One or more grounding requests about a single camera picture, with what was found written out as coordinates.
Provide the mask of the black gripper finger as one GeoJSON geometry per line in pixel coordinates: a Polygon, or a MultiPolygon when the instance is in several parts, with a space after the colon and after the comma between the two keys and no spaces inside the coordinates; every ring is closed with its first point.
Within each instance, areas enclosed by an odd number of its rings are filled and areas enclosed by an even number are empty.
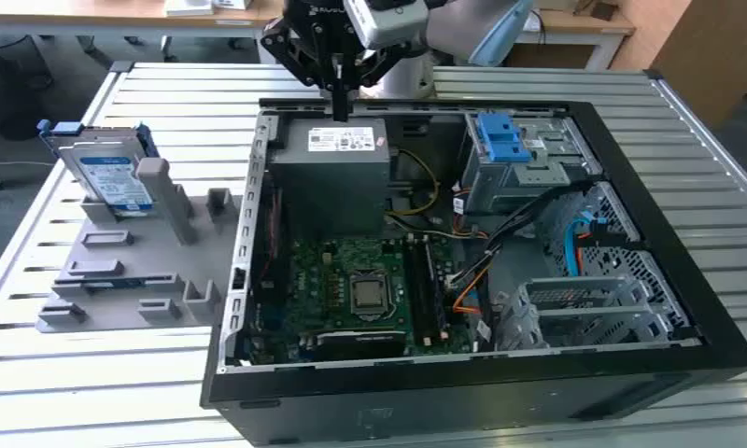
{"type": "Polygon", "coordinates": [[[321,61],[309,56],[299,36],[284,18],[273,20],[264,29],[261,43],[275,60],[289,70],[305,86],[317,87],[331,100],[332,117],[345,122],[345,88],[336,56],[321,61]]]}
{"type": "Polygon", "coordinates": [[[360,87],[372,87],[391,71],[397,62],[408,55],[412,44],[403,42],[373,51],[363,57],[363,48],[351,47],[345,53],[345,118],[353,110],[360,87]]]}

